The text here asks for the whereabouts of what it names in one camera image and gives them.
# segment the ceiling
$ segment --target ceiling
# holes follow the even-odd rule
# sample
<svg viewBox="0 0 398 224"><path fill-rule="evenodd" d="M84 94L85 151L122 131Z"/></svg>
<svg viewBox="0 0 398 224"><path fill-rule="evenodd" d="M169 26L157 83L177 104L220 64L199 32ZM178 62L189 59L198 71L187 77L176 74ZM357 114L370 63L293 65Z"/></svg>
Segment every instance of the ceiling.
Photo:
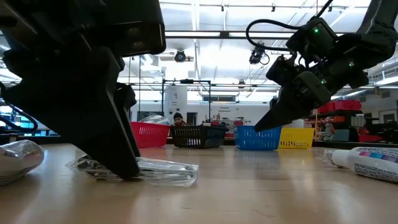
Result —
<svg viewBox="0 0 398 224"><path fill-rule="evenodd" d="M326 0L160 0L166 31L244 31L256 19L273 19L301 26L325 2ZM361 25L369 3L370 0L334 0L331 11L326 10L322 18L336 33L355 32ZM256 25L252 30L291 31L270 24ZM273 47L282 47L285 44L284 40L262 41ZM0 37L0 45L7 46L4 37ZM126 68L120 73L119 81L136 82L139 80L137 77L141 76L141 81L147 83L160 82L163 78L200 78L214 80L216 83L237 83L238 80L245 80L246 83L271 84L266 79L266 73L279 54L268 52L271 58L269 65L250 65L252 49L253 46L244 39L167 39L167 50L160 55L142 57L141 62L139 57L134 60L125 58ZM184 50L191 61L174 62L177 50ZM398 54L368 72L372 73L396 62L396 56ZM395 69L390 68L389 73L380 73L371 80L378 82L383 78L395 77Z"/></svg>

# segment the security camera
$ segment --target security camera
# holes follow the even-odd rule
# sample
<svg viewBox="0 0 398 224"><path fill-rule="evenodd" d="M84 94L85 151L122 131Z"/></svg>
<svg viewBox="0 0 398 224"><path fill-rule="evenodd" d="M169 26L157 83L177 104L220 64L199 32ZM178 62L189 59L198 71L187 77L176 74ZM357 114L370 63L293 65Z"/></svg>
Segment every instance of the security camera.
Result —
<svg viewBox="0 0 398 224"><path fill-rule="evenodd" d="M187 56L185 55L183 50L178 50L177 53L175 54L174 60L176 62L184 62L185 59L187 59Z"/></svg>

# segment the wooden table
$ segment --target wooden table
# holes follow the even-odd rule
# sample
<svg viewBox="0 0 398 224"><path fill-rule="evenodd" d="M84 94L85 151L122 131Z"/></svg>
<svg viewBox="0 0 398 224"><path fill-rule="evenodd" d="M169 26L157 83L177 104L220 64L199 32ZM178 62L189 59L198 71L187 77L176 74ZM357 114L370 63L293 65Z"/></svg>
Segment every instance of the wooden table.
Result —
<svg viewBox="0 0 398 224"><path fill-rule="evenodd" d="M46 148L45 160L0 188L0 223L397 223L398 186L337 169L322 148L280 152L233 147L143 149L146 157L200 165L195 187L98 181L65 164L71 145Z"/></svg>

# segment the metal frame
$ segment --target metal frame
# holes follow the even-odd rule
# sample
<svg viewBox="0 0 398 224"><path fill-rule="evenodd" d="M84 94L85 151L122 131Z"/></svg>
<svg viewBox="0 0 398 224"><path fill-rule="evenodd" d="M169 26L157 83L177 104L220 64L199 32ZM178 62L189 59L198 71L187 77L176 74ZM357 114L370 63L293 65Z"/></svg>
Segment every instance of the metal frame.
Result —
<svg viewBox="0 0 398 224"><path fill-rule="evenodd" d="M162 114L163 114L163 116L164 116L164 85L167 83L167 82L172 82L172 84L171 84L171 86L175 86L174 85L174 83L175 82L180 82L180 84L182 84L182 85L186 85L186 86L189 86L189 84L190 83L181 83L181 81L185 81L185 80L166 80L166 79L163 79L163 81L162 81ZM209 92L209 119L211 119L210 118L210 116L211 116L211 81L209 81L209 80L188 80L188 81L190 81L190 82L193 82L193 83L207 83L207 84L209 84L209 89L208 89L208 92Z"/></svg>

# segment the clear plastic bag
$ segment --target clear plastic bag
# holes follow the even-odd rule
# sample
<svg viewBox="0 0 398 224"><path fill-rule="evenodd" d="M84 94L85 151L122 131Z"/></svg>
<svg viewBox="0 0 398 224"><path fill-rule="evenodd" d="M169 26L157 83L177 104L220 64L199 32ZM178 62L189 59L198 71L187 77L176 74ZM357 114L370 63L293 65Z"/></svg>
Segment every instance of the clear plastic bag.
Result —
<svg viewBox="0 0 398 224"><path fill-rule="evenodd" d="M30 140L0 146L0 186L25 176L43 160L44 149Z"/></svg>
<svg viewBox="0 0 398 224"><path fill-rule="evenodd" d="M140 173L132 182L147 182L156 186L191 187L198 179L198 165L158 159L137 158ZM67 164L72 170L85 172L89 177L99 180L121 180L116 174L105 168L89 156L83 156Z"/></svg>
<svg viewBox="0 0 398 224"><path fill-rule="evenodd" d="M140 120L139 122L171 125L170 120L161 115L150 115L150 116Z"/></svg>

